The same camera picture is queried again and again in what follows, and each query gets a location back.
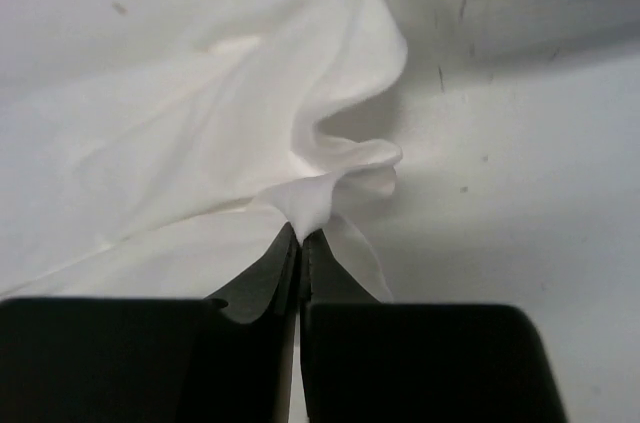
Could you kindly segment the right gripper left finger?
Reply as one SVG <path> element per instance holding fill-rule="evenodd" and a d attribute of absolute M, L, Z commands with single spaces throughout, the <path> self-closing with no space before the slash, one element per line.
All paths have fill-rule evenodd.
<path fill-rule="evenodd" d="M 1 305 L 5 422 L 284 422 L 298 244 L 200 299 L 22 297 Z"/>

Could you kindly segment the white cartoon-print t-shirt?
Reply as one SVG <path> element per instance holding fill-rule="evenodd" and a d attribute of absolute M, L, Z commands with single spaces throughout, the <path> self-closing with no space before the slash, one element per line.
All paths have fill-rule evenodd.
<path fill-rule="evenodd" d="M 2 296 L 202 297 L 291 224 L 386 297 L 346 215 L 394 191 L 401 149 L 322 126 L 406 60 L 385 0 L 240 0 L 160 61 L 3 100 Z"/>

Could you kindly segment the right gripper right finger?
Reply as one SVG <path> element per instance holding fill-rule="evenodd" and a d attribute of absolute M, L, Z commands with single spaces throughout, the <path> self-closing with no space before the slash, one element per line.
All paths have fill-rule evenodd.
<path fill-rule="evenodd" d="M 383 303 L 322 232 L 302 247 L 301 369 L 313 422 L 563 422 L 543 342 L 502 304 Z"/>

